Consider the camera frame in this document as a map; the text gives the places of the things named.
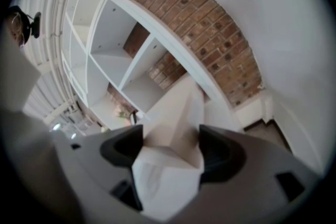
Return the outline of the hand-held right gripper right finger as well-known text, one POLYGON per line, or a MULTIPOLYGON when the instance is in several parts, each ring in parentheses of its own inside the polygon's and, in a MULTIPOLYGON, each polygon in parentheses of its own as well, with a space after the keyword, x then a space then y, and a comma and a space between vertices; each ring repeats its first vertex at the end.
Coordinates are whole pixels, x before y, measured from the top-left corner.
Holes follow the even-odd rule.
POLYGON ((204 159, 198 194, 171 223, 282 223, 320 182, 269 141, 208 125, 198 138, 204 159))

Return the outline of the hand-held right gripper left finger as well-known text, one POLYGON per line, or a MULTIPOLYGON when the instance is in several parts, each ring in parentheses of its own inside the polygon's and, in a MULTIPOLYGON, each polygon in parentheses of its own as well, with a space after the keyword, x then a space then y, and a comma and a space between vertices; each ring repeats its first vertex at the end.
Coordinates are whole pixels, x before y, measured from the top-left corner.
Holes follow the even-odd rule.
POLYGON ((143 146, 142 126, 73 140, 58 132, 52 138, 82 211, 142 210, 132 172, 143 146))

